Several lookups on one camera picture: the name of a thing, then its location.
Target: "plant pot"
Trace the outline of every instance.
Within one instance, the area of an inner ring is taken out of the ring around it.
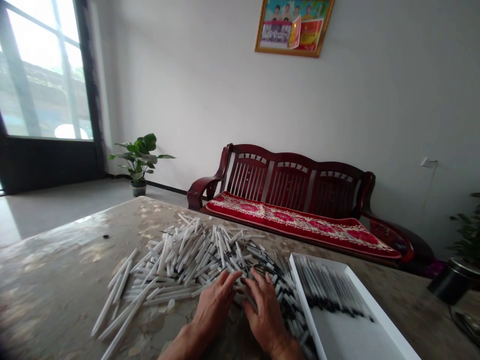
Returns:
[[[139,182],[130,181],[130,186],[131,186],[131,191],[133,192],[134,197],[143,196],[147,192],[146,181],[139,181]]]

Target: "red cushion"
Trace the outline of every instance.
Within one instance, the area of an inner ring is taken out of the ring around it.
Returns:
[[[354,218],[332,219],[247,200],[228,191],[209,201],[205,207],[211,213],[358,253],[388,259],[402,257],[398,251],[381,242]]]

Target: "pile of pens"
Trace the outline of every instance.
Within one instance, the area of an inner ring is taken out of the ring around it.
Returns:
[[[265,236],[248,234],[246,228],[209,226],[198,217],[180,213],[178,216],[183,224],[160,230],[162,240],[150,240],[146,255],[138,261],[135,257],[141,250],[135,249],[108,284],[109,296],[91,332],[91,336],[101,341],[116,334],[102,360],[113,355],[141,306],[168,303],[168,309],[172,309],[175,301],[199,296],[223,270],[241,271],[242,277],[252,279],[251,267],[263,275],[270,274],[286,328],[298,339],[305,357],[316,358],[315,351],[312,351],[315,345],[301,310],[288,261],[283,256],[281,260],[275,253],[278,261],[275,263],[266,249],[252,240]],[[235,302],[245,297],[257,310],[240,279],[234,288],[241,292]],[[107,322],[106,328],[98,335]]]
[[[310,308],[318,307],[331,313],[341,312],[353,318],[360,316],[375,322],[363,298],[346,274],[305,256],[295,257],[295,266]]]

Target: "framed poster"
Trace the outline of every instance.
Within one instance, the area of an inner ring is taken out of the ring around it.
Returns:
[[[318,58],[335,0],[263,0],[255,51]]]

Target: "floor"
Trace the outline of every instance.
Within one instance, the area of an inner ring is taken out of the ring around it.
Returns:
[[[186,195],[148,186],[146,196],[188,208]],[[0,197],[0,248],[133,199],[129,180],[102,179]]]

